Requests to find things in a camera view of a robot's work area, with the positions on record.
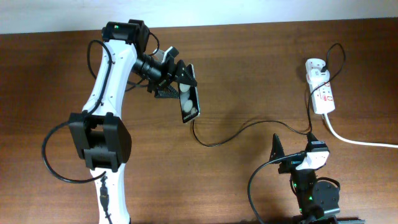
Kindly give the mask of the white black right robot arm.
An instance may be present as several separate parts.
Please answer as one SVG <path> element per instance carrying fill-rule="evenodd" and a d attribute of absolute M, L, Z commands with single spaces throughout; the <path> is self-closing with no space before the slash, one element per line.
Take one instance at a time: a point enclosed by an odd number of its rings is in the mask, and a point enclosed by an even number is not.
<path fill-rule="evenodd" d="M 329 155 L 326 143 L 308 134 L 305 149 L 286 156 L 278 135 L 273 135 L 269 161 L 279 165 L 279 174 L 290 174 L 290 188 L 300 209 L 300 215 L 292 217 L 291 223 L 337 222 L 340 183 L 315 173 L 325 166 Z"/>

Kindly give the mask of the black smartphone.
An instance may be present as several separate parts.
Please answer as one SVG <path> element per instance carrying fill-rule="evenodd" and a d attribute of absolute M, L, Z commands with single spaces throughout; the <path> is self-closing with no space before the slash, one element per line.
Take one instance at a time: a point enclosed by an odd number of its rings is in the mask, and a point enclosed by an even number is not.
<path fill-rule="evenodd" d="M 188 123 L 200 115 L 200 103 L 198 99 L 198 89 L 183 83 L 178 84 L 180 108 L 183 123 Z"/>

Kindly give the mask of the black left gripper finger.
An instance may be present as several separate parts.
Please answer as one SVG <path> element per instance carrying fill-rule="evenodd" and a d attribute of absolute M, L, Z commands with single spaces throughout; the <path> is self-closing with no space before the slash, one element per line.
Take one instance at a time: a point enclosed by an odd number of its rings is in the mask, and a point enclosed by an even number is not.
<path fill-rule="evenodd" d="M 171 99 L 179 99 L 178 91 L 171 85 L 166 87 L 156 86 L 155 88 L 155 98 L 171 98 Z"/>
<path fill-rule="evenodd" d="M 175 73 L 175 81 L 189 86 L 197 86 L 197 81 L 194 76 L 193 65 L 190 63 L 186 65 L 183 60 L 177 62 L 177 71 Z"/>

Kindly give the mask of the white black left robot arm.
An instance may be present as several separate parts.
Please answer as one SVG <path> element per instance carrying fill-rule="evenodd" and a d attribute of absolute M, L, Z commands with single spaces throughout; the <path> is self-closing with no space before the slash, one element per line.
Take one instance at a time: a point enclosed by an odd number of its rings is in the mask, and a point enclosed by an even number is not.
<path fill-rule="evenodd" d="M 121 119 L 128 78 L 136 73 L 148 80 L 147 91 L 156 98 L 178 99 L 184 123 L 200 115 L 197 81 L 192 64 L 174 60 L 176 48 L 145 53 L 150 30 L 144 21 L 109 22 L 101 35 L 98 79 L 81 113 L 70 115 L 68 127 L 78 156 L 95 183 L 99 222 L 130 223 L 124 170 L 132 139 Z"/>

